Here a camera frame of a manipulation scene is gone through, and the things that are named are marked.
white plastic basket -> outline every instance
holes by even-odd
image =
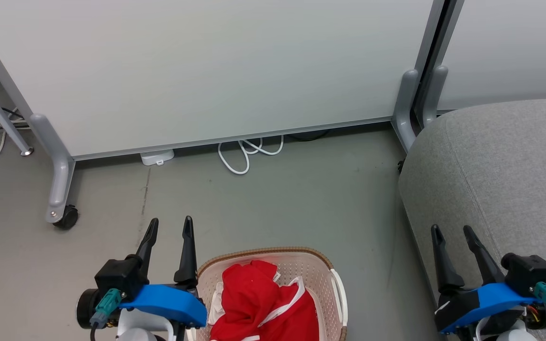
[[[234,264],[245,265],[253,260],[277,265],[280,285],[287,285],[302,276],[313,297],[320,326],[320,341],[345,341],[347,299],[343,282],[332,263],[320,252],[309,248],[269,248],[227,254],[210,259],[197,272],[197,291],[206,308],[212,304],[216,284],[223,280],[223,271]],[[189,341],[210,341],[210,326],[187,333]]]

gray floor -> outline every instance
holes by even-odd
[[[149,276],[171,281],[185,215],[195,220],[199,264],[267,246],[327,255],[346,287],[351,341],[437,339],[397,198],[402,151],[388,127],[288,143],[275,157],[254,155],[242,177],[216,153],[180,153],[150,168],[137,158],[80,164],[72,197],[81,216],[67,232],[44,222],[51,164],[31,133],[23,134],[33,155],[20,157],[8,140],[0,156],[0,340],[87,339],[74,307],[100,266],[134,252],[156,216]],[[238,151],[227,155],[240,167]],[[97,339],[112,340],[112,333]]]

gray sofa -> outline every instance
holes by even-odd
[[[482,280],[464,239],[466,224],[499,265],[507,252],[546,259],[546,99],[438,117],[412,145],[399,188],[435,291],[432,224],[441,227],[467,286]],[[535,336],[546,341],[546,331]]]

white stripe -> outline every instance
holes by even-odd
[[[272,319],[275,319],[275,317],[278,317],[279,315],[282,315],[283,313],[288,311],[288,309],[290,309],[290,307],[292,307],[299,300],[299,298],[301,298],[301,296],[305,293],[305,283],[303,282],[303,277],[296,277],[290,282],[290,284],[288,284],[288,287],[290,285],[293,285],[294,283],[298,283],[299,290],[296,292],[290,303],[282,305],[279,308],[271,311],[269,315],[267,315],[267,317],[265,317],[264,320],[258,325],[258,328],[260,328],[260,326],[262,326],[263,324],[271,321]]]
[[[260,336],[254,335],[254,336],[248,336],[247,338],[242,339],[241,341],[258,341],[258,340],[260,340]]]
[[[441,307],[439,307],[439,308],[435,311],[435,313],[433,313],[433,315],[437,315],[438,311],[440,311],[440,310],[446,308],[446,305],[448,305],[448,303],[450,303],[450,301],[444,303],[444,305],[442,305]]]

white wall panel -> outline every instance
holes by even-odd
[[[438,109],[546,98],[546,1],[464,0]]]
[[[0,60],[71,155],[392,115],[433,0],[0,0]]]

